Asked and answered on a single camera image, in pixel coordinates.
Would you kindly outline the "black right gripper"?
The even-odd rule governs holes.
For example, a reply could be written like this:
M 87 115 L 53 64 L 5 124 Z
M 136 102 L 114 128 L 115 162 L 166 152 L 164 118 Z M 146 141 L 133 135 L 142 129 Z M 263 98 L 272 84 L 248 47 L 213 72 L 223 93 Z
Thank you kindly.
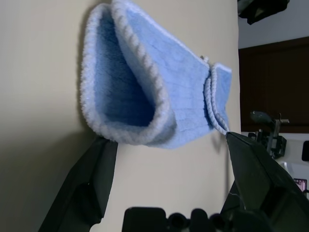
M 250 118 L 257 124 L 266 126 L 270 131 L 259 129 L 256 132 L 248 133 L 248 137 L 261 143 L 273 159 L 281 158 L 285 155 L 287 140 L 279 135 L 282 124 L 288 124 L 288 119 L 274 119 L 265 112 L 252 111 Z

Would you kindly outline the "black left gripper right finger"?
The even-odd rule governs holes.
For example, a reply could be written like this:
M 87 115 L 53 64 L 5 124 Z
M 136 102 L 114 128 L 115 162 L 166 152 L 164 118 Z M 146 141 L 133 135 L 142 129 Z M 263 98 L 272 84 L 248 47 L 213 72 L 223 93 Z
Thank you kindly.
M 233 231 L 307 232 L 309 201 L 258 142 L 226 135 L 234 183 L 221 210 Z

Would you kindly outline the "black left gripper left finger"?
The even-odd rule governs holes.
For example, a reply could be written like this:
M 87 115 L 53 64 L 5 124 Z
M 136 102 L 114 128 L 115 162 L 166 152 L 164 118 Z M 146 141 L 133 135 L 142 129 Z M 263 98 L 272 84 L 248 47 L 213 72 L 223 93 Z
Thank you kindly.
M 104 218 L 118 143 L 96 138 L 69 171 L 40 231 L 88 232 Z

